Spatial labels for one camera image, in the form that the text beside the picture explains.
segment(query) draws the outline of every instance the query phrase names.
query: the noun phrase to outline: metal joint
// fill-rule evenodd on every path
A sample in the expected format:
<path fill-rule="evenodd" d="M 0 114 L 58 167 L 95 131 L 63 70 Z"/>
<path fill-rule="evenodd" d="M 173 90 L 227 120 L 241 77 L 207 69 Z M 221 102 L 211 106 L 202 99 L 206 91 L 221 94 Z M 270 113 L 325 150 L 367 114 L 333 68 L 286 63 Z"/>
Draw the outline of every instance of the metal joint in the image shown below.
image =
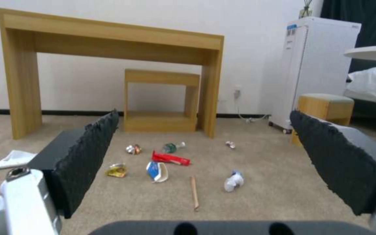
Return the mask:
<path fill-rule="evenodd" d="M 8 172 L 6 181 L 10 182 L 28 174 L 30 174 L 30 169 L 28 167 L 17 167 Z"/>

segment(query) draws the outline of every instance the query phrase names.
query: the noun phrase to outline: wooden stick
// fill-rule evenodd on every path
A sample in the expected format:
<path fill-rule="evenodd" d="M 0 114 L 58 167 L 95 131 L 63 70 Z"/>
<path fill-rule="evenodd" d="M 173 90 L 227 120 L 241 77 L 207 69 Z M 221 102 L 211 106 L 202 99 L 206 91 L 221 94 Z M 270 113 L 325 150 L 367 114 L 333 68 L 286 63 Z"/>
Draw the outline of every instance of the wooden stick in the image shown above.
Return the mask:
<path fill-rule="evenodd" d="M 200 204 L 198 203 L 197 184 L 195 182 L 195 177 L 191 177 L 191 189 L 192 189 L 192 196 L 194 199 L 194 211 L 198 211 L 198 207 L 200 207 Z"/>

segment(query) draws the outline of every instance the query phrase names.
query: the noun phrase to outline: yellow wrapper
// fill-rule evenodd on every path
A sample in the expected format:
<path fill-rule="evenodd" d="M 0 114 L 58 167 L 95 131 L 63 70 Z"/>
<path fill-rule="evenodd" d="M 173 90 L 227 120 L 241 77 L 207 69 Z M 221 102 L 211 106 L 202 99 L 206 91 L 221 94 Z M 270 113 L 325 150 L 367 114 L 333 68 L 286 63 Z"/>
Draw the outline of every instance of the yellow wrapper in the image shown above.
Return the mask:
<path fill-rule="evenodd" d="M 114 164 L 105 173 L 108 176 L 123 178 L 127 174 L 127 167 L 125 164 Z"/>

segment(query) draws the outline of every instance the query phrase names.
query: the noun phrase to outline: electrical outlet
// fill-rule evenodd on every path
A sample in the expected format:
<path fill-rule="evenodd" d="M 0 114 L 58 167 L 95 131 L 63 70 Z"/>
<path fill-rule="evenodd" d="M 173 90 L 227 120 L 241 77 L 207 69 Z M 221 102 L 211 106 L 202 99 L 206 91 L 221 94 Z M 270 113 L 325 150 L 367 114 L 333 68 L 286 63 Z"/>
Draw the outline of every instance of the electrical outlet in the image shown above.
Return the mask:
<path fill-rule="evenodd" d="M 237 100 L 240 97 L 240 94 L 242 93 L 242 86 L 236 85 L 234 86 L 234 99 Z"/>

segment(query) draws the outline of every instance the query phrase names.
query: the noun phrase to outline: wooden stool with gray cushion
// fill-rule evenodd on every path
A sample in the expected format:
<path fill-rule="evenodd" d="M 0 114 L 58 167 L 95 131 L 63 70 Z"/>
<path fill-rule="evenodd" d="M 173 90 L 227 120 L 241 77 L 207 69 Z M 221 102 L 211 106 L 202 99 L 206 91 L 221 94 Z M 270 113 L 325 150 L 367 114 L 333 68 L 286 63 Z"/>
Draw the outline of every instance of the wooden stool with gray cushion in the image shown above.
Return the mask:
<path fill-rule="evenodd" d="M 353 103 L 353 99 L 340 95 L 311 93 L 300 96 L 297 109 L 307 115 L 347 126 L 351 121 Z M 295 131 L 292 132 L 291 143 L 302 146 Z"/>

